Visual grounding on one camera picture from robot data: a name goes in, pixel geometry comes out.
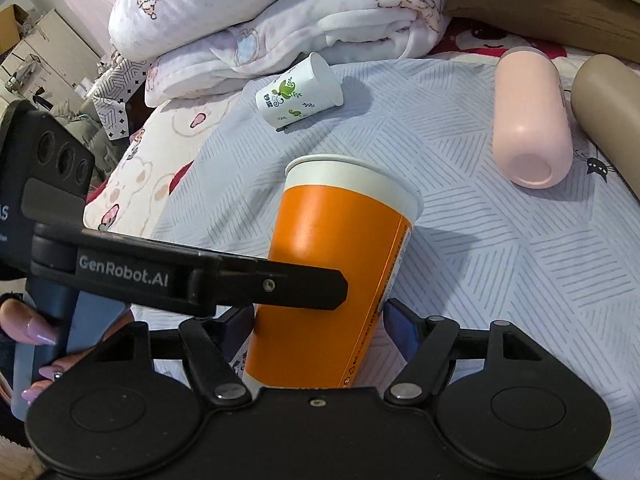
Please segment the hand with lilac nails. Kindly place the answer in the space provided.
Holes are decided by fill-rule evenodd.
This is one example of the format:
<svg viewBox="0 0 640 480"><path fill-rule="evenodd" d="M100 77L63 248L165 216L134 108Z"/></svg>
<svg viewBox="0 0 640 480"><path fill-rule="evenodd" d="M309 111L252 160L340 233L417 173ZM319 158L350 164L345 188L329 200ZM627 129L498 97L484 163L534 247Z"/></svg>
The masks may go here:
<svg viewBox="0 0 640 480"><path fill-rule="evenodd" d="M27 304L17 299L7 299L1 305L1 328L10 339L21 344L33 346L54 346L58 339L58 333L47 321ZM43 393L62 374L68 372L75 364L92 351L92 348L83 352L68 354L55 360L48 366L40 367L41 380L33 382L23 390L21 397L32 404L40 393Z"/></svg>

